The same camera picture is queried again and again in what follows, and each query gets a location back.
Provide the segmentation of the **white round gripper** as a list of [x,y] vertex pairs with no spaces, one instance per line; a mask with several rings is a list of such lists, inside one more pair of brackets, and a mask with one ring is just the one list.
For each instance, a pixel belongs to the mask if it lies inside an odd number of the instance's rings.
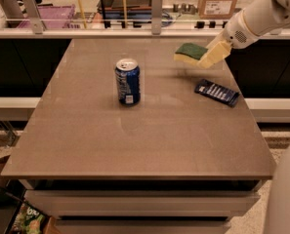
[[209,68],[230,55],[231,47],[245,49],[259,40],[260,36],[252,31],[243,12],[235,14],[207,46],[208,51],[198,62],[201,68]]

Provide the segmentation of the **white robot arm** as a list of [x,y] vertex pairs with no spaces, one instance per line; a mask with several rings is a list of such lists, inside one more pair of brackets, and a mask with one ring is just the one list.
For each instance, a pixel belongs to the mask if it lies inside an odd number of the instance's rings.
[[[244,49],[277,28],[290,24],[290,0],[255,0],[232,16],[225,29],[207,45],[199,65],[208,68]],[[264,234],[290,234],[290,145],[282,154],[269,191]]]

